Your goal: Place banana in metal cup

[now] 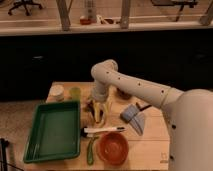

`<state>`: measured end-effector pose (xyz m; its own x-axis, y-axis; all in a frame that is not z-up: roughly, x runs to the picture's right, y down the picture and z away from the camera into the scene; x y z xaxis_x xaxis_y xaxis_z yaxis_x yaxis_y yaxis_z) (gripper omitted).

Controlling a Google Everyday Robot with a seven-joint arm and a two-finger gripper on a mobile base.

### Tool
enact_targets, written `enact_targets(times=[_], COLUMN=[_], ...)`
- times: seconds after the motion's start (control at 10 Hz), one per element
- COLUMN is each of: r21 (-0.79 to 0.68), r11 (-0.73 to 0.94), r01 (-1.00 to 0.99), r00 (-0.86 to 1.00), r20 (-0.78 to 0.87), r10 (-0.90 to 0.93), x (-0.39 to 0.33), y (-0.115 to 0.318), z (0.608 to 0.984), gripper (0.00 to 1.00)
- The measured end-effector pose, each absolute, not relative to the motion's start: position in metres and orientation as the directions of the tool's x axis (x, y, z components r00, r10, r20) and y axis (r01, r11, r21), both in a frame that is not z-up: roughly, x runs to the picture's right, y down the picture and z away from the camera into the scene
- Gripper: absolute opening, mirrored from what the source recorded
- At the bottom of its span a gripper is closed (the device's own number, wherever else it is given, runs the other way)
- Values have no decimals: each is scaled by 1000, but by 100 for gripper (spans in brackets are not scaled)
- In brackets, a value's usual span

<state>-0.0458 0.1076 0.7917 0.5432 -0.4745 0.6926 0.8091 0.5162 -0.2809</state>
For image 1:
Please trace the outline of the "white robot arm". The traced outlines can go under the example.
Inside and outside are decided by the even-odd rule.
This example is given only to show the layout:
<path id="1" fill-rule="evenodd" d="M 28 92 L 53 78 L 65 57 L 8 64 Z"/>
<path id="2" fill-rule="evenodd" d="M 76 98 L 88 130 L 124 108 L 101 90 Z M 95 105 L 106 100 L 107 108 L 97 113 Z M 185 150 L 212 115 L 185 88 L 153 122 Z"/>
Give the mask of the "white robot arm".
<path id="1" fill-rule="evenodd" d="M 105 60 L 91 68 L 91 96 L 105 102 L 109 86 L 160 109 L 169 120 L 168 171 L 213 171 L 213 92 L 182 91 L 118 72 L 117 63 Z"/>

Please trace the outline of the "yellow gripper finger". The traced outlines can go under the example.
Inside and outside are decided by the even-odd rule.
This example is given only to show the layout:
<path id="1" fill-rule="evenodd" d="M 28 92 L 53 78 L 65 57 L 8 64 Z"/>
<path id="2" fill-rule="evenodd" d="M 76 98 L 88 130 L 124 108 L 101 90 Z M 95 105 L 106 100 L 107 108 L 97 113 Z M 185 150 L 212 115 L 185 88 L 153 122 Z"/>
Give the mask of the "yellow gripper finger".
<path id="1" fill-rule="evenodd" d="M 112 106 L 111 100 L 107 100 L 107 101 L 104 103 L 104 121 L 105 121 L 105 122 L 107 121 L 107 117 L 108 117 L 108 115 L 109 115 L 110 112 L 111 112 L 111 106 Z"/>
<path id="2" fill-rule="evenodd" d="M 100 118 L 100 111 L 101 111 L 100 103 L 96 102 L 96 101 L 93 101 L 93 108 L 94 108 L 94 119 L 95 119 L 95 122 L 99 123 L 101 121 L 101 118 Z"/>

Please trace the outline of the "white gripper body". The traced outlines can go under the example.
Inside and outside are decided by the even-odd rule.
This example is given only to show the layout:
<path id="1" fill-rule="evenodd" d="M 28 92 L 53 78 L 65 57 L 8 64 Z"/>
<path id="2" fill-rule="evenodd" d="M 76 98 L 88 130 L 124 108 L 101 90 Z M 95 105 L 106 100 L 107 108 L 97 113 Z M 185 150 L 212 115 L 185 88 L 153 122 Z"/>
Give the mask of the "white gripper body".
<path id="1" fill-rule="evenodd" d="M 98 102 L 105 102 L 109 96 L 109 86 L 95 80 L 91 90 L 91 96 Z"/>

